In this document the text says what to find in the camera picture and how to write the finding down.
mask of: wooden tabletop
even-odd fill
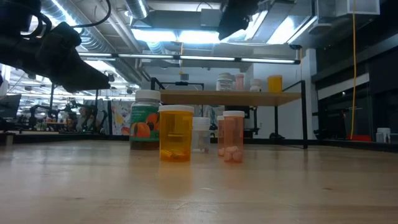
[[[163,103],[181,105],[280,106],[301,98],[301,93],[194,90],[160,92]]]
[[[0,223],[397,223],[398,155],[246,146],[188,163],[128,142],[0,149]]]

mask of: red object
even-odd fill
[[[367,135],[353,135],[353,141],[366,141],[371,142],[372,138]]]

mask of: wooden shelf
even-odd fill
[[[163,103],[180,105],[280,106],[301,98],[301,93],[189,90],[160,92]]]

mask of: pink pill bottle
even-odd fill
[[[243,111],[224,111],[224,161],[243,162]]]

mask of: green label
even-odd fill
[[[159,141],[159,108],[155,106],[137,106],[131,110],[130,140]]]

